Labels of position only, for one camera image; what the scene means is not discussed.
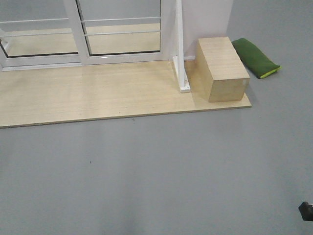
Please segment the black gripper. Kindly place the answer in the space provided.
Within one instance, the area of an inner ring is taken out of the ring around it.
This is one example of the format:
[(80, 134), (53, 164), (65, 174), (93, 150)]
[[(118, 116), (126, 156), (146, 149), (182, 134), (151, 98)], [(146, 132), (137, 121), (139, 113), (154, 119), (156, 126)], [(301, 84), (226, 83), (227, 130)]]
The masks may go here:
[(313, 221), (313, 205), (308, 202), (302, 202), (298, 207), (304, 221)]

